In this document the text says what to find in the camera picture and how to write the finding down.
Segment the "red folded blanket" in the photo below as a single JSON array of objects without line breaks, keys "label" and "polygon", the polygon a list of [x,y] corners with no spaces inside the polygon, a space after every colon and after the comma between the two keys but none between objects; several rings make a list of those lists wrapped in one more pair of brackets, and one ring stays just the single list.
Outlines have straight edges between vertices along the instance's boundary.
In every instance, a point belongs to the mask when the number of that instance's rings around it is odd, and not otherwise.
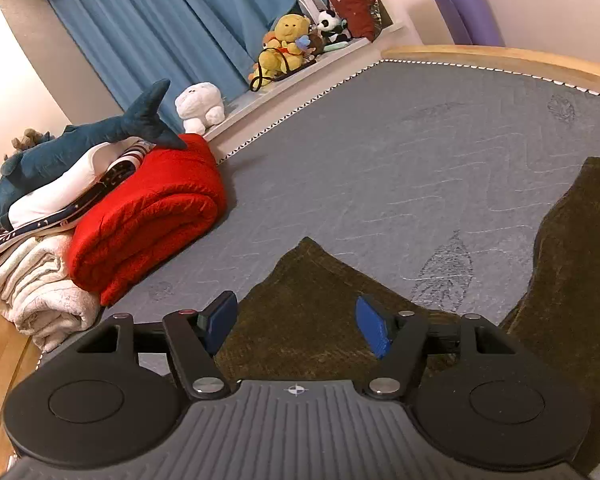
[{"label": "red folded blanket", "polygon": [[104,307],[226,213],[226,192],[209,144],[198,134],[181,139],[184,150],[153,148],[76,226],[67,252],[70,278]]}]

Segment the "grey quilted mattress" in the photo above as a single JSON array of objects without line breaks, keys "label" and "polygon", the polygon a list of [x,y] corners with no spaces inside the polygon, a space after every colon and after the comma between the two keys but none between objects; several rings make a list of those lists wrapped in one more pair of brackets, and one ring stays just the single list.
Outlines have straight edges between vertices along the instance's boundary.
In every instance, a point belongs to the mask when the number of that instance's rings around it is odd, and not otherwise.
[{"label": "grey quilted mattress", "polygon": [[[540,224],[600,158],[600,96],[524,75],[385,61],[220,166],[223,222],[49,360],[23,479],[600,479],[577,467],[592,405],[502,329]],[[352,379],[227,379],[189,400],[162,319],[238,307],[310,238],[422,300],[426,367],[405,400]]]}]

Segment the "cream folded towel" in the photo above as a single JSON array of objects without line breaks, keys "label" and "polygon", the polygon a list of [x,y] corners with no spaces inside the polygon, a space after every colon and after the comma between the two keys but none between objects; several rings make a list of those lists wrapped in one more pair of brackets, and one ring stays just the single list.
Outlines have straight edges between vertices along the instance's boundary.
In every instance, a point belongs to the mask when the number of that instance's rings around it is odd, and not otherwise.
[{"label": "cream folded towel", "polygon": [[69,276],[70,233],[31,237],[0,265],[0,315],[43,352],[88,330],[99,315],[96,295]]}]

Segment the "white plush toy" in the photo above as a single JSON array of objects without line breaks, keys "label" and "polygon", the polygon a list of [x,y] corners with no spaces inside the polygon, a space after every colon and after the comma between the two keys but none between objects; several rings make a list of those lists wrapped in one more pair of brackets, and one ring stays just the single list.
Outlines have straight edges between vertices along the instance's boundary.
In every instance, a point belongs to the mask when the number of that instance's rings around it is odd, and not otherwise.
[{"label": "white plush toy", "polygon": [[209,128],[225,120],[221,91],[211,82],[192,84],[175,99],[174,104],[185,133],[203,136]]}]

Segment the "blue shark plush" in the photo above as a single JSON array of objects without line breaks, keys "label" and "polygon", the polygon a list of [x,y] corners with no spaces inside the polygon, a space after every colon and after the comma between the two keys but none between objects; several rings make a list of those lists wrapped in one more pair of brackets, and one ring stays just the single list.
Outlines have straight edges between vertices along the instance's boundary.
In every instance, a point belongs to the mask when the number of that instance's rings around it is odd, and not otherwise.
[{"label": "blue shark plush", "polygon": [[159,116],[170,81],[154,82],[118,116],[86,125],[68,125],[57,138],[13,154],[0,168],[0,230],[8,228],[8,210],[22,196],[49,184],[90,148],[140,138],[160,148],[184,150],[186,143]]}]

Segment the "brown plush toy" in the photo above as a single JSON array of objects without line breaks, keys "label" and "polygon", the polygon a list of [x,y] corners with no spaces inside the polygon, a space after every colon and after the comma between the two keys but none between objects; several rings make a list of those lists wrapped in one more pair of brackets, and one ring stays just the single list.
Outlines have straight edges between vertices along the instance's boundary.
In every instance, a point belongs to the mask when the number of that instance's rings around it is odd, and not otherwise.
[{"label": "brown plush toy", "polygon": [[40,133],[32,128],[27,128],[23,131],[23,134],[22,136],[20,136],[20,138],[12,139],[12,148],[14,149],[14,151],[12,152],[12,154],[5,154],[3,160],[4,162],[6,162],[6,160],[11,158],[12,156],[30,150],[30,148],[35,148],[36,146],[42,143],[54,139],[55,137],[52,136],[49,132]]}]

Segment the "yellow bear plush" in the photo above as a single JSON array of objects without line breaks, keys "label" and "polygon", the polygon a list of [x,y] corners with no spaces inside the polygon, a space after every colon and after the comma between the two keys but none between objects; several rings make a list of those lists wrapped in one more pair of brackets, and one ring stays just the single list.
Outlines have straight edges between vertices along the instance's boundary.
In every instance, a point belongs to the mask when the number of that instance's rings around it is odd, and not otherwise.
[{"label": "yellow bear plush", "polygon": [[310,20],[300,14],[283,15],[263,37],[262,51],[248,76],[253,91],[298,70],[306,58],[299,40],[309,40]]}]

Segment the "panda plush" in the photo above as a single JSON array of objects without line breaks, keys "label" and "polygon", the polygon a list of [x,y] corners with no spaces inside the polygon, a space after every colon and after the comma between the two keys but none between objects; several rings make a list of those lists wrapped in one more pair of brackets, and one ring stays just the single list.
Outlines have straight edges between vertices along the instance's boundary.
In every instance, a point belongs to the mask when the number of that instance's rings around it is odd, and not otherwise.
[{"label": "panda plush", "polygon": [[352,39],[347,21],[332,10],[326,9],[318,14],[316,28],[320,32],[325,46],[349,42]]}]

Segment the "blue curtain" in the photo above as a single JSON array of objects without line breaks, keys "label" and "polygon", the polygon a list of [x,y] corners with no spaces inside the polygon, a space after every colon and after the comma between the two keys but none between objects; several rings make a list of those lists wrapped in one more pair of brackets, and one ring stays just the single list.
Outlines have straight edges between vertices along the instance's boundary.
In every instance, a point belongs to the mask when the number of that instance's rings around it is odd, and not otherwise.
[{"label": "blue curtain", "polygon": [[174,101],[209,81],[225,101],[248,90],[263,35],[297,0],[47,0],[121,108],[155,81],[171,85],[159,107],[174,130]]}]

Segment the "purple yoga mat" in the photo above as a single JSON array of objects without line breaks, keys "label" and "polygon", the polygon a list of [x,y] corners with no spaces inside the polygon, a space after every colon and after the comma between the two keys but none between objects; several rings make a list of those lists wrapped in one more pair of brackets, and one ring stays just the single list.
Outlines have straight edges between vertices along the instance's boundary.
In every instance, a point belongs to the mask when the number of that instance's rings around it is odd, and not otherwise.
[{"label": "purple yoga mat", "polygon": [[504,47],[488,0],[434,0],[454,44]]}]

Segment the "dark red cushion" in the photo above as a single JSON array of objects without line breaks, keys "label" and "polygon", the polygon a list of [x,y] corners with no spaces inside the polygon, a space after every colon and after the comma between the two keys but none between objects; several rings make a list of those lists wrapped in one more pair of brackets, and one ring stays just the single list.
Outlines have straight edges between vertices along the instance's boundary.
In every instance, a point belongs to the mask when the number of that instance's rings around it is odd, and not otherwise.
[{"label": "dark red cushion", "polygon": [[354,38],[376,39],[375,22],[370,14],[370,0],[329,0],[336,13],[348,22]]}]

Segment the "wooden bed frame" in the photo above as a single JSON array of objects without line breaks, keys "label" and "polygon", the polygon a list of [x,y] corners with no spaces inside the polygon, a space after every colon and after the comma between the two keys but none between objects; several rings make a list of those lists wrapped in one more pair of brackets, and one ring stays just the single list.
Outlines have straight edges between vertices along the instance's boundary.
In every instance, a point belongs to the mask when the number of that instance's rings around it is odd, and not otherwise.
[{"label": "wooden bed frame", "polygon": [[452,46],[393,47],[381,53],[385,60],[462,66],[489,72],[524,75],[600,96],[600,64],[555,53],[517,48]]}]

